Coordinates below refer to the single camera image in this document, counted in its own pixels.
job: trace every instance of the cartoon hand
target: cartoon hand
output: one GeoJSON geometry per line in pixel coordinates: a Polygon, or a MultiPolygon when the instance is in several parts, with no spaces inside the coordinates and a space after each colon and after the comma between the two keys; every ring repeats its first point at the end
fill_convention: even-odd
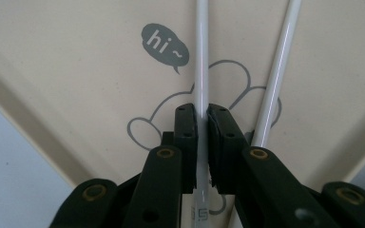
{"type": "MultiPolygon", "coordinates": [[[[248,69],[233,60],[220,60],[209,66],[210,103],[227,107],[238,123],[247,141],[254,133],[265,86],[251,86],[248,69]]],[[[129,137],[145,150],[161,143],[162,132],[172,131],[174,110],[179,105],[193,100],[194,85],[188,91],[174,93],[165,98],[153,111],[150,118],[137,117],[129,121],[129,137]]],[[[278,112],[273,125],[278,121],[282,109],[279,100],[278,112]]]]}

